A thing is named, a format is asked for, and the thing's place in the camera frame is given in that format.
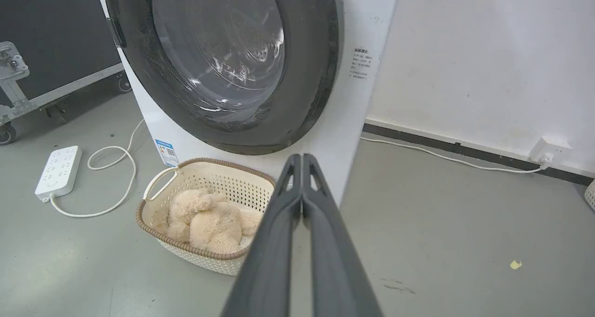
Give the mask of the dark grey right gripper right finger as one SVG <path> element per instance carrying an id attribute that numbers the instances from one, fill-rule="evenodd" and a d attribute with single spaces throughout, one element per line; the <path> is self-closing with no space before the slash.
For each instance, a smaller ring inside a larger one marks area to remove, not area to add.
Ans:
<path id="1" fill-rule="evenodd" d="M 313 317 L 384 317 L 318 160 L 304 154 L 302 169 Z"/>

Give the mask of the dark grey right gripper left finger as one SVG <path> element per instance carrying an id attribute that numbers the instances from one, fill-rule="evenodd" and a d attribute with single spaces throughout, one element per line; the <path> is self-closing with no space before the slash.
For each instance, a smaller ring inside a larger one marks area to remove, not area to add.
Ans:
<path id="1" fill-rule="evenodd" d="M 302 156 L 291 155 L 220 317 L 289 317 L 293 232 L 300 221 Z"/>

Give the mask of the white washing machine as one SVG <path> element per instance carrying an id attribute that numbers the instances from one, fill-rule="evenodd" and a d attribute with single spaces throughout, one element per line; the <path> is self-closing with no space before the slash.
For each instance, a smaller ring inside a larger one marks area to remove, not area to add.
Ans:
<path id="1" fill-rule="evenodd" d="M 250 167 L 274 178 L 280 176 L 285 161 L 292 154 L 312 154 L 325 173 L 334 199 L 336 202 L 342 200 L 397 0 L 340 0 L 342 54 L 329 102 L 314 126 L 297 143 L 278 152 L 255 156 L 220 150 L 177 125 L 140 83 L 114 37 L 106 0 L 100 2 L 156 149 L 155 140 L 158 139 L 173 146 L 180 163 L 194 158 L 219 159 Z"/>

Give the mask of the dark round washing machine door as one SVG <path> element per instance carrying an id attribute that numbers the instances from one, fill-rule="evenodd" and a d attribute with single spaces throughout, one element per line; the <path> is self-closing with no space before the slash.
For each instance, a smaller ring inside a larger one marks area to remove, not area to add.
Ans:
<path id="1" fill-rule="evenodd" d="M 297 143 L 327 103 L 342 54 L 340 0 L 106 0 L 114 37 L 177 125 L 215 148 Z"/>

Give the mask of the beige plush teddy bear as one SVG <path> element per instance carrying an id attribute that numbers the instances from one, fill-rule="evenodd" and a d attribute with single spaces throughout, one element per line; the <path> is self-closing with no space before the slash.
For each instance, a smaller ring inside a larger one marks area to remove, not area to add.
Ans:
<path id="1" fill-rule="evenodd" d="M 170 203 L 165 234 L 201 251 L 233 254 L 242 249 L 243 237 L 257 232 L 263 215 L 224 194 L 204 188 L 185 190 Z"/>

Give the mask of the cream perforated laundry basket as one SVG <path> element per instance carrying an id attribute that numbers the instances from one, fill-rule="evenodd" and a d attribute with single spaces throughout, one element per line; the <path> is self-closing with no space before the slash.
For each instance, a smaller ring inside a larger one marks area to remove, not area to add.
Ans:
<path id="1" fill-rule="evenodd" d="M 178 257 L 207 270 L 236 276 L 244 263 L 252 238 L 244 236 L 240 251 L 232 254 L 200 251 L 166 236 L 168 212 L 182 191 L 206 188 L 224 194 L 230 201 L 263 213 L 276 182 L 270 175 L 236 163 L 212 158 L 194 158 L 158 173 L 147 186 L 136 211 L 138 226 Z"/>

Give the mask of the blue energy label sticker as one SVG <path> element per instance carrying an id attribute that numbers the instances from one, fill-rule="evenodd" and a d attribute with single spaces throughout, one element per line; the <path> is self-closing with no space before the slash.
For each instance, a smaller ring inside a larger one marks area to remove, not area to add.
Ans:
<path id="1" fill-rule="evenodd" d="M 171 144 L 164 143 L 163 141 L 160 141 L 158 139 L 155 140 L 155 143 L 156 143 L 158 152 L 160 153 L 160 156 L 162 158 L 162 162 L 166 166 L 176 167 L 179 165 L 180 162 L 179 162 L 176 152 L 174 151 L 174 148 Z"/>

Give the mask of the white power strip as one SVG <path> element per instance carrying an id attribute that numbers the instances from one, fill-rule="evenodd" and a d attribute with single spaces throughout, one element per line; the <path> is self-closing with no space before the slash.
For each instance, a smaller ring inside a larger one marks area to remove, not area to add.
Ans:
<path id="1" fill-rule="evenodd" d="M 72 192 L 81 156 L 82 150 L 77 145 L 51 152 L 35 190 L 39 200 L 47 203 L 51 197 Z"/>

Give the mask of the black flight case with casters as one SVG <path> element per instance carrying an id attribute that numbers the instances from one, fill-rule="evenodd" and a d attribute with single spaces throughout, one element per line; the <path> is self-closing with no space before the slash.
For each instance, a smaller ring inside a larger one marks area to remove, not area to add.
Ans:
<path id="1" fill-rule="evenodd" d="M 63 124 L 66 97 L 104 79 L 132 90 L 100 0 L 0 0 L 0 146 L 34 110 Z"/>

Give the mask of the white wall plug adapter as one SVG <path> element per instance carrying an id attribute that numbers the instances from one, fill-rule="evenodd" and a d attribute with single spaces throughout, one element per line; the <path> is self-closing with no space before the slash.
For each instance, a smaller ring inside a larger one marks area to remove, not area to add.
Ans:
<path id="1" fill-rule="evenodd" d="M 561 164 L 573 152 L 573 148 L 567 141 L 560 137 L 542 136 L 539 141 L 531 148 L 529 160 L 534 163 L 550 166 Z"/>

